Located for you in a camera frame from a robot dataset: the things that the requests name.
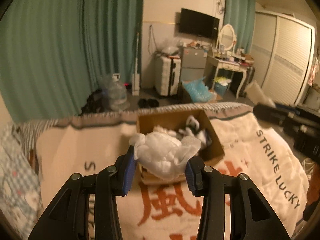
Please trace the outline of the white plastic bag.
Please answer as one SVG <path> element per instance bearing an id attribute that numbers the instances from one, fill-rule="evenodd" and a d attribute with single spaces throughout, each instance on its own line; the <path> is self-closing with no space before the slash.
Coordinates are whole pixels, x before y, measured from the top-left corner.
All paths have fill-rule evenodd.
<path id="1" fill-rule="evenodd" d="M 187 162 L 201 149 L 201 141 L 192 136 L 178 140 L 168 134 L 137 133 L 129 140 L 134 158 L 154 176 L 174 180 L 184 174 Z"/>

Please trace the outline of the white socks in box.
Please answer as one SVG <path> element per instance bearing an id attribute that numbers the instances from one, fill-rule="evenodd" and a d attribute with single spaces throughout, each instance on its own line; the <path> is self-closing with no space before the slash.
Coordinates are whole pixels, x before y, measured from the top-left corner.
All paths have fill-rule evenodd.
<path id="1" fill-rule="evenodd" d="M 188 116 L 184 129 L 180 128 L 178 131 L 174 131 L 157 125 L 153 128 L 153 131 L 165 133 L 178 140 L 182 140 L 186 136 L 195 137 L 201 141 L 201 149 L 205 149 L 212 144 L 209 133 L 206 129 L 200 129 L 200 123 L 193 115 Z"/>

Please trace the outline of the teal waste basket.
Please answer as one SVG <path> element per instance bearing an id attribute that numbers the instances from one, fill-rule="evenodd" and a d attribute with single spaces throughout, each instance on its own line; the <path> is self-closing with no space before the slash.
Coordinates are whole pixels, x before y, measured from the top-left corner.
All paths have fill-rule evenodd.
<path id="1" fill-rule="evenodd" d="M 217 77 L 214 80 L 213 89 L 217 94 L 219 94 L 219 96 L 223 97 L 230 83 L 231 83 L 231 79 L 228 79 L 226 77 Z"/>

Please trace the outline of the white louvered wardrobe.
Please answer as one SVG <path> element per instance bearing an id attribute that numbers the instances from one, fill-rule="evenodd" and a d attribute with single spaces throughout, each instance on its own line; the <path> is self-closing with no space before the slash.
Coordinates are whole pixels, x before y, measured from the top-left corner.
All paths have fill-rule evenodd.
<path id="1" fill-rule="evenodd" d="M 258 11 L 250 55 L 253 79 L 274 102 L 296 105 L 307 90 L 315 28 L 294 17 Z"/>

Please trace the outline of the black shoes by curtain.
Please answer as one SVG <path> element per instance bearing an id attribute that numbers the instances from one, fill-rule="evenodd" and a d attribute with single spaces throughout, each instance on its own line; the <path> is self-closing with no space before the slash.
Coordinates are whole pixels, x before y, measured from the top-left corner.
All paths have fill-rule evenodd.
<path id="1" fill-rule="evenodd" d="M 80 116 L 92 113 L 103 113 L 103 94 L 101 89 L 92 92 L 86 100 L 86 104 L 81 107 Z"/>

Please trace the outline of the clear large water jug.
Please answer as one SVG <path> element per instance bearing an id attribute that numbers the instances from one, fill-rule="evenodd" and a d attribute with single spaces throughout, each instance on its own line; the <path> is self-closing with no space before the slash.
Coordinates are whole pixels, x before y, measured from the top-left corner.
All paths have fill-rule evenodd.
<path id="1" fill-rule="evenodd" d="M 107 97 L 108 107 L 112 111 L 124 111 L 129 108 L 127 89 L 120 80 L 119 73 L 107 74 L 99 80 L 100 88 Z"/>

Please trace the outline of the black slipper left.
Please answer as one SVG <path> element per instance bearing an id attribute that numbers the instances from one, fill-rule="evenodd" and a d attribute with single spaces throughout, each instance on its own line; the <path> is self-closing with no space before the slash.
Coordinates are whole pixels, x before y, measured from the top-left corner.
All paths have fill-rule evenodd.
<path id="1" fill-rule="evenodd" d="M 139 108 L 149 108 L 149 103 L 147 99 L 139 99 L 138 101 Z"/>

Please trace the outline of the black slipper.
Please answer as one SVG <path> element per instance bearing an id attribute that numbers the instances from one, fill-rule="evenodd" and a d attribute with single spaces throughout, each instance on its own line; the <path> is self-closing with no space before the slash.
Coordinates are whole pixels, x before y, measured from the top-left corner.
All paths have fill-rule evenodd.
<path id="1" fill-rule="evenodd" d="M 147 99 L 139 99 L 138 101 L 139 108 L 149 108 L 149 103 Z"/>
<path id="2" fill-rule="evenodd" d="M 147 103 L 150 108 L 159 107 L 159 102 L 156 99 L 148 99 Z"/>

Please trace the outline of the small grey refrigerator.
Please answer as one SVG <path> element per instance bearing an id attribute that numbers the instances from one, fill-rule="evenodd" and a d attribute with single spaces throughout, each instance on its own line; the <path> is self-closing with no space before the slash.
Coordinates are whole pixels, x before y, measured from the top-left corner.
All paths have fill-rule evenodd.
<path id="1" fill-rule="evenodd" d="M 207 53 L 204 49 L 185 47 L 181 49 L 181 80 L 194 81 L 204 75 Z"/>

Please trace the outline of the blue checkered bedding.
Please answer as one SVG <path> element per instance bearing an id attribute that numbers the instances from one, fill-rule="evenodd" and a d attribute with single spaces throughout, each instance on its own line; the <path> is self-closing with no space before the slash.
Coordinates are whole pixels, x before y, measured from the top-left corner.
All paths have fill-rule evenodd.
<path id="1" fill-rule="evenodd" d="M 1 211 L 21 239 L 28 239 L 42 211 L 40 181 L 13 123 L 1 131 Z"/>

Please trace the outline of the white flat mop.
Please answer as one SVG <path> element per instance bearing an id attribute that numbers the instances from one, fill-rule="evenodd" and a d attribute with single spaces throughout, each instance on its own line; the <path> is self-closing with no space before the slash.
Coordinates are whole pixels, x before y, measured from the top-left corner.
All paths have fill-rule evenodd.
<path id="1" fill-rule="evenodd" d="M 140 91 L 140 75 L 138 73 L 138 46 L 139 46 L 139 33 L 137 33 L 135 68 L 132 75 L 132 95 L 133 96 L 139 96 L 139 91 Z"/>

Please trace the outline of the white ribbed suitcase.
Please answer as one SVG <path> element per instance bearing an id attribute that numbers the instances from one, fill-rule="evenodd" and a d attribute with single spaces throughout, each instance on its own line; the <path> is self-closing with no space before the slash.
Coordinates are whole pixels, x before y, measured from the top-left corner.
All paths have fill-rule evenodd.
<path id="1" fill-rule="evenodd" d="M 154 86 L 160 96 L 173 96 L 178 93 L 180 72 L 180 58 L 160 56 L 155 59 Z"/>

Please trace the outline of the green curtain by wardrobe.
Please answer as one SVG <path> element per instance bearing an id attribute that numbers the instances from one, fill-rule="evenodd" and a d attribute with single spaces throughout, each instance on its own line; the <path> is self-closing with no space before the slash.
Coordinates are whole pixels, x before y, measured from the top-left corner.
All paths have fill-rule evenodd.
<path id="1" fill-rule="evenodd" d="M 237 42 L 235 49 L 243 48 L 249 53 L 254 30 L 256 0 L 225 0 L 224 24 L 230 24 Z"/>

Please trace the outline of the large green curtain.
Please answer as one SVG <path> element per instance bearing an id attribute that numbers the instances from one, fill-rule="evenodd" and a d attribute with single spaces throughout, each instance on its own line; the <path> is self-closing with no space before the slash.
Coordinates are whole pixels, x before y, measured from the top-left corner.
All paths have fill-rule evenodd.
<path id="1" fill-rule="evenodd" d="M 79 114 L 98 81 L 132 81 L 143 0 L 13 0 L 1 19 L 1 95 L 15 122 Z"/>

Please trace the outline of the black wall television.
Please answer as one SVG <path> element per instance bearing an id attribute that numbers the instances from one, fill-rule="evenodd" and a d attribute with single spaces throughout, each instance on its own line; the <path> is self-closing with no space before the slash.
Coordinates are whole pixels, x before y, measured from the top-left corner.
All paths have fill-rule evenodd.
<path id="1" fill-rule="evenodd" d="M 178 31 L 184 34 L 217 39 L 220 20 L 198 11 L 182 8 Z"/>

